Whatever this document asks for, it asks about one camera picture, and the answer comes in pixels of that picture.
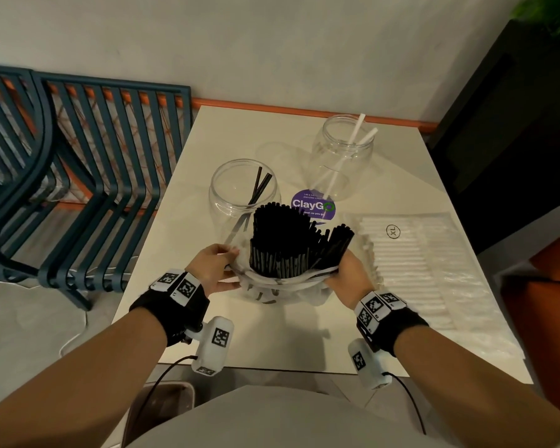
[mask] white table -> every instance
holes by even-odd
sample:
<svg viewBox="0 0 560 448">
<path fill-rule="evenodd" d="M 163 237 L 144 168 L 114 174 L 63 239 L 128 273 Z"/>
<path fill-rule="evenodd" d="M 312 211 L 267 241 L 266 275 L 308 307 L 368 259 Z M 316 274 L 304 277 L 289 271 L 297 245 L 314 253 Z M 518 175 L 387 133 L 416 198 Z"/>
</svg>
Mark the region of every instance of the white table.
<svg viewBox="0 0 560 448">
<path fill-rule="evenodd" d="M 323 122 L 308 116 L 202 107 L 114 321 L 127 313 L 130 304 L 158 276 L 169 268 L 185 267 L 201 248 L 216 241 L 209 217 L 208 188 L 218 166 L 243 157 L 260 160 L 276 173 L 282 200 L 289 203 L 294 194 L 306 188 L 301 167 Z M 379 131 L 364 184 L 356 195 L 337 203 L 337 213 L 450 212 L 460 227 L 418 130 L 376 127 Z M 347 352 L 348 344 L 360 336 L 355 316 L 334 295 L 324 305 L 313 307 L 306 303 L 262 305 L 237 299 L 231 292 L 214 294 L 205 320 L 216 315 L 235 324 L 226 366 L 355 373 Z M 161 362 L 172 363 L 194 354 L 196 346 L 171 346 Z M 518 380 L 531 383 L 523 360 L 487 360 Z M 397 375 L 407 376 L 392 357 L 386 366 Z"/>
</svg>

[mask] person's left arm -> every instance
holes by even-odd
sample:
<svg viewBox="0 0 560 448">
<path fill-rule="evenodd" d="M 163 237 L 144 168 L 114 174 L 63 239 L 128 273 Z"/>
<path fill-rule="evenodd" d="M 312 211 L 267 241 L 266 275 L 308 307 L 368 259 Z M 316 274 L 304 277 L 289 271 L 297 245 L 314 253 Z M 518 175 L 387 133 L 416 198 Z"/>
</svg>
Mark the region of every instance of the person's left arm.
<svg viewBox="0 0 560 448">
<path fill-rule="evenodd" d="M 205 248 L 186 271 L 206 296 L 238 287 L 220 282 L 238 252 Z M 0 403 L 0 448 L 99 447 L 110 435 L 166 348 L 158 319 L 136 308 L 55 362 Z"/>
</svg>

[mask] chair leg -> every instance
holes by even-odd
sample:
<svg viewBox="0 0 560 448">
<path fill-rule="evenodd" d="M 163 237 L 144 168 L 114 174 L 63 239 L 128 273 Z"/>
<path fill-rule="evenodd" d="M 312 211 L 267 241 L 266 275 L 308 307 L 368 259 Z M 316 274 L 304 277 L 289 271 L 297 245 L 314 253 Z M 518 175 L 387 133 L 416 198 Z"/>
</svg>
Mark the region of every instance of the chair leg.
<svg viewBox="0 0 560 448">
<path fill-rule="evenodd" d="M 77 308 L 89 311 L 91 307 L 93 307 L 93 303 L 83 297 L 83 294 L 81 294 L 79 291 L 75 291 L 72 289 L 59 289 L 59 291 L 64 294 L 68 300 L 72 301 Z"/>
</svg>

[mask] jar with white straws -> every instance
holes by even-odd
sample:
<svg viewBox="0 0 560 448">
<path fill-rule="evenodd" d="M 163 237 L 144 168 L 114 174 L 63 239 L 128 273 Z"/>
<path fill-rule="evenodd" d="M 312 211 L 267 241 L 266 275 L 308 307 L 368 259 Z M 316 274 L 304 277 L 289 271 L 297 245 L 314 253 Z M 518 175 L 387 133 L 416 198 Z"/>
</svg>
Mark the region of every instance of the jar with white straws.
<svg viewBox="0 0 560 448">
<path fill-rule="evenodd" d="M 328 118 L 311 151 L 305 179 L 311 190 L 319 191 L 324 199 L 340 201 L 355 193 L 371 154 L 377 128 L 370 129 L 350 114 Z"/>
</svg>

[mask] clear plastic jar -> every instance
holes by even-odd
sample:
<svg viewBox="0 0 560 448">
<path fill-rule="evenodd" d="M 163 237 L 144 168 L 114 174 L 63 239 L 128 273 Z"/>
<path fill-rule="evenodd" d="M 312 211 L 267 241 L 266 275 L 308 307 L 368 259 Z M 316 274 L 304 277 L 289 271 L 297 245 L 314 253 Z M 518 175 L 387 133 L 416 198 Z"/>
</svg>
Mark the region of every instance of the clear plastic jar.
<svg viewBox="0 0 560 448">
<path fill-rule="evenodd" d="M 311 190 L 317 190 L 324 199 L 340 201 L 357 189 L 361 175 L 373 153 L 373 141 L 357 144 L 370 131 L 363 123 L 353 144 L 349 139 L 357 123 L 350 114 L 336 114 L 324 122 L 315 137 L 305 179 Z"/>
<path fill-rule="evenodd" d="M 257 202 L 249 204 L 260 166 L 260 184 L 267 173 L 272 178 Z M 214 222 L 217 241 L 233 244 L 239 233 L 253 236 L 253 212 L 272 201 L 282 202 L 276 174 L 267 165 L 256 160 L 237 159 L 219 166 L 209 185 L 209 214 Z"/>
</svg>

